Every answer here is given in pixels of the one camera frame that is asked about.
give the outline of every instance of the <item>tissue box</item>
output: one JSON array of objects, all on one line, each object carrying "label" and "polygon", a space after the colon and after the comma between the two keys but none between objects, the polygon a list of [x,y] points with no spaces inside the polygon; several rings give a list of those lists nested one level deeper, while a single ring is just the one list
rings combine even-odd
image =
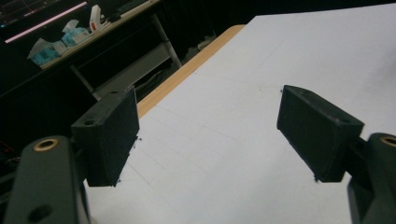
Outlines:
[{"label": "tissue box", "polygon": [[67,47],[64,45],[64,43],[62,43],[62,41],[57,41],[51,46],[47,46],[46,48],[31,56],[30,60],[32,60],[32,62],[37,65],[43,65],[45,63],[49,63],[55,58],[60,57],[66,50]]},{"label": "tissue box", "polygon": [[88,33],[87,29],[78,27],[67,31],[62,37],[62,41],[66,44],[66,46],[71,47],[81,43],[89,36],[90,34]]}]

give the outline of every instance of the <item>white table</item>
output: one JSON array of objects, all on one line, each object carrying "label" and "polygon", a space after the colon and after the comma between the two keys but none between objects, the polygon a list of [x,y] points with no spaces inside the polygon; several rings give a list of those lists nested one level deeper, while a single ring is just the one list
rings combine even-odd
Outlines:
[{"label": "white table", "polygon": [[396,133],[396,5],[259,16],[141,120],[99,223],[350,223],[346,175],[321,184],[276,129],[283,85]]}]

